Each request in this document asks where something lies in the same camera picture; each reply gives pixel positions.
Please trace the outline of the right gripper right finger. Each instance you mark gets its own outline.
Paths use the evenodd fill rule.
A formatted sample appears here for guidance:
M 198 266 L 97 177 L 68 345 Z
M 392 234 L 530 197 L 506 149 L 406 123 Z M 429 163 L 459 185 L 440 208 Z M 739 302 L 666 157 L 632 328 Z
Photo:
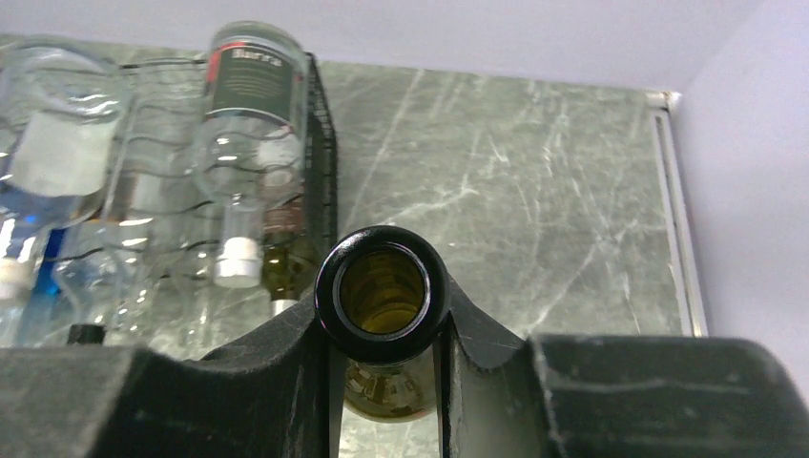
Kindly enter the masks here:
M 437 346 L 444 457 L 804 457 L 808 409 L 741 339 L 519 338 L 447 286 Z

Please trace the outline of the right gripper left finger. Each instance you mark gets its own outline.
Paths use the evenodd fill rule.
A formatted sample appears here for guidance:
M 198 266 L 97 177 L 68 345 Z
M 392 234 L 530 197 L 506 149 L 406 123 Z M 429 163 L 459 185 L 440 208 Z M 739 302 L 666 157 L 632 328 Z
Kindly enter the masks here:
M 144 346 L 6 348 L 5 457 L 326 457 L 328 355 L 311 301 L 197 361 Z

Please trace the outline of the green wine bottle black neck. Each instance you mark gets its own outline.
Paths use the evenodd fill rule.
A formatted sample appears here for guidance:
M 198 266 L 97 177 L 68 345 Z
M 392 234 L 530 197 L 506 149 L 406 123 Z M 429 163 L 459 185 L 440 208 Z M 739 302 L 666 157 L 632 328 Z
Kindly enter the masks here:
M 450 304 L 449 276 L 418 234 L 376 225 L 343 238 L 316 278 L 317 318 L 346 357 L 344 403 L 381 423 L 437 408 L 433 346 Z

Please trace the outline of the clear round labelled bottle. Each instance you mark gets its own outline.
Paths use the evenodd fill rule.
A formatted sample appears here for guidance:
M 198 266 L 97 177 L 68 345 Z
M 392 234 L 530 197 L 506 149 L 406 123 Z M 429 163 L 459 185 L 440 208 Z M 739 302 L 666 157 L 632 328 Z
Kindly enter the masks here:
M 218 286 L 261 281 L 266 214 L 301 189 L 308 83 L 305 51 L 276 26 L 232 22 L 211 41 L 192 152 L 198 187 L 223 208 Z

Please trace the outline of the tall blue square bottle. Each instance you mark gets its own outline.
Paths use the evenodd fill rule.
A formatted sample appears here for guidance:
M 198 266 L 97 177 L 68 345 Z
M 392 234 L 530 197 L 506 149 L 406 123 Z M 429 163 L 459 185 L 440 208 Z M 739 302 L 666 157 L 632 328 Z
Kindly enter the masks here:
M 64 230 L 41 226 L 34 216 L 1 217 L 1 345 L 19 342 L 24 315 L 34 298 L 51 299 L 57 290 L 52 280 Z

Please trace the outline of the round clear bottle white cap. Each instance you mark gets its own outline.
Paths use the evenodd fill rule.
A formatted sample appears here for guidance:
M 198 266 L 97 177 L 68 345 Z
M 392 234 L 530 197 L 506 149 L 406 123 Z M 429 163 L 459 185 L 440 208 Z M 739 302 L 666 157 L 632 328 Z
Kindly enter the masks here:
M 1 306 L 25 305 L 49 233 L 100 206 L 132 92 L 119 66 L 67 38 L 11 44 L 1 71 Z

